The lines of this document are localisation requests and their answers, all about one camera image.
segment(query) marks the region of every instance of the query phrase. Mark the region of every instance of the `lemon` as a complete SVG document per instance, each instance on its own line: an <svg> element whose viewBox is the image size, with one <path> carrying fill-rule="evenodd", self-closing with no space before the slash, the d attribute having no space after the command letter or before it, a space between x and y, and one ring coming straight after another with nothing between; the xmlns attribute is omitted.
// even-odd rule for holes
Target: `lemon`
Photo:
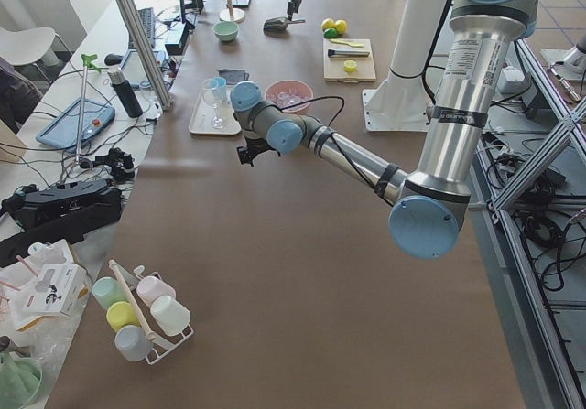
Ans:
<svg viewBox="0 0 586 409"><path fill-rule="evenodd" d="M336 20L333 24L333 27L336 31L338 31L339 36L341 36L348 30L348 24L345 20Z"/></svg>
<svg viewBox="0 0 586 409"><path fill-rule="evenodd" d="M333 21L333 18L326 18L323 22L321 22L321 30L325 31L326 29L334 27L334 25L335 22Z"/></svg>
<svg viewBox="0 0 586 409"><path fill-rule="evenodd" d="M324 38L336 38L338 37L338 31L336 31L333 27L330 27L323 31Z"/></svg>

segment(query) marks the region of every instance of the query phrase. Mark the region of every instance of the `metal pole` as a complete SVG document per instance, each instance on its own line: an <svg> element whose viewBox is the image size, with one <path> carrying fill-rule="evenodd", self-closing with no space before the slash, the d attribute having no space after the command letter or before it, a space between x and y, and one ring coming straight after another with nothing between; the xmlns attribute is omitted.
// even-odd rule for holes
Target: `metal pole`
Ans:
<svg viewBox="0 0 586 409"><path fill-rule="evenodd" d="M83 63L83 80L81 81L80 115L77 120L77 142L75 144L75 165L81 162L81 138L83 137L83 116L85 115L85 89L88 83L88 66Z"/></svg>
<svg viewBox="0 0 586 409"><path fill-rule="evenodd" d="M136 12L135 2L133 0L116 0L116 3L122 19L125 21L126 28L135 43L136 51L143 63L146 76L157 94L158 101L163 110L168 110L171 107L171 96L153 55L153 49L148 44L147 34Z"/></svg>

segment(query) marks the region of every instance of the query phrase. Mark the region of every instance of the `wine glass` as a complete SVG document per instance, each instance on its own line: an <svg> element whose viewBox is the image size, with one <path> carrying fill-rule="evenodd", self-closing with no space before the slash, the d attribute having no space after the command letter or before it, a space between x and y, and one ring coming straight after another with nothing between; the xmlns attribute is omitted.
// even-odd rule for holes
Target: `wine glass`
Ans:
<svg viewBox="0 0 586 409"><path fill-rule="evenodd" d="M158 104L157 94L155 93L152 84L150 81L141 81L140 84L138 84L138 89L140 90L141 96L157 109L155 117L158 119L161 115L161 107Z"/></svg>
<svg viewBox="0 0 586 409"><path fill-rule="evenodd" d="M222 89L220 83L209 78L203 82L201 96L203 100L213 107L214 116L212 118L212 127L222 129L226 126L226 120L218 114L218 106L223 101Z"/></svg>

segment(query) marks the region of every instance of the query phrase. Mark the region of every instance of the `green grabber tool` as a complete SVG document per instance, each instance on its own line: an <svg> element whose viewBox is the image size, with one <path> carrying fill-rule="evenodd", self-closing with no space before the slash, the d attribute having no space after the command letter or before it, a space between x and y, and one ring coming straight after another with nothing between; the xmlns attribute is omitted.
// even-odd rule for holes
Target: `green grabber tool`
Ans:
<svg viewBox="0 0 586 409"><path fill-rule="evenodd" d="M88 70L96 69L98 72L102 72L92 62L98 59L97 54L85 55L81 54L81 60L83 61L83 80L81 81L81 97L80 97L80 116L77 121L77 143L75 146L75 165L79 165L81 162L81 137L83 136L83 116L85 115L85 89L88 82Z"/></svg>

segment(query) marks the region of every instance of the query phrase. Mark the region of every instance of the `white cup rack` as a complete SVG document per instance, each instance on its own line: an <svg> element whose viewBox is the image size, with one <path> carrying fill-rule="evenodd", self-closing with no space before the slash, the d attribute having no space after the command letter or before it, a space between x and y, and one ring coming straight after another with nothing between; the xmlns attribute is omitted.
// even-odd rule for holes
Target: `white cup rack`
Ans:
<svg viewBox="0 0 586 409"><path fill-rule="evenodd" d="M135 311L136 317L138 318L138 322L140 322L140 326L143 329L143 331L145 332L146 338L153 342L153 349L145 357L146 363L148 363L149 365L154 365L155 363L157 363L158 361L163 359L165 356L170 354L171 351L175 350L179 345L181 345L183 342L185 342L187 339L189 339L191 336L193 336L195 334L195 331L193 330L191 325L188 325L187 327L185 327L177 336L175 336L174 337L175 341L171 341L169 339L166 339L163 336L161 336L160 334L156 333L156 331L154 331L150 327L150 325L148 324L147 319L145 318L145 315L143 314L142 310L138 306L138 303L136 302L136 299L135 299L134 295L132 294L131 287L128 286L128 283L126 282L126 279L123 276L123 271L125 272L125 269L120 264L118 264L115 260L110 260L109 266L110 266L110 269L112 270L112 272L114 273L116 281L118 281L118 284L122 287L122 290L126 296L126 300L130 303L133 310ZM145 271L145 267L142 265L139 265L134 270L135 277L138 280L142 279L143 278L142 273L144 271ZM156 276L158 278L161 277L158 272L154 272L152 275ZM131 283L131 284L133 284L132 289L134 289L136 287L135 283Z"/></svg>

